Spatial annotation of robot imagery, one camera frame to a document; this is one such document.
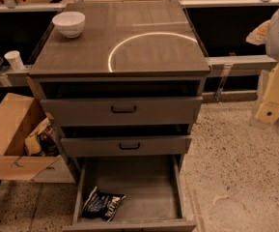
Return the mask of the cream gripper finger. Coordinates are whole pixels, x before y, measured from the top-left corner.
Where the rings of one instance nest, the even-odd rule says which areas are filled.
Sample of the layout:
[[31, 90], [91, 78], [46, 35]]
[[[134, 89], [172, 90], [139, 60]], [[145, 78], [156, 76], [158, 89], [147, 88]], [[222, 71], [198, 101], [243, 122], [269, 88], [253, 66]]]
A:
[[269, 24], [269, 20], [260, 24], [246, 37], [246, 41], [253, 45], [265, 44]]

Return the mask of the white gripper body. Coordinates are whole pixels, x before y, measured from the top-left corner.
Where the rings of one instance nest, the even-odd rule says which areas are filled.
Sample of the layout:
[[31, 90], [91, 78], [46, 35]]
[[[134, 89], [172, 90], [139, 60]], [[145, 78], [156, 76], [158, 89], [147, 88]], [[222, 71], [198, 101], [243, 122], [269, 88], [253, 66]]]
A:
[[279, 119], [279, 64], [270, 72], [261, 72], [257, 96], [250, 125], [265, 130]]

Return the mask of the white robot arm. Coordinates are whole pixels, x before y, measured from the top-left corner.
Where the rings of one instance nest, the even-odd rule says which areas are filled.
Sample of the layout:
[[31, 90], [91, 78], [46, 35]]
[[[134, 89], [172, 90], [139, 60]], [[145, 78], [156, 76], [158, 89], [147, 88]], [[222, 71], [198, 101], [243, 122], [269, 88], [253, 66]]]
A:
[[278, 62], [266, 76], [266, 81], [260, 81], [265, 91], [259, 95], [250, 120], [253, 127], [266, 129], [279, 119], [279, 9], [270, 20], [255, 28], [246, 41], [254, 45], [264, 44], [266, 55]]

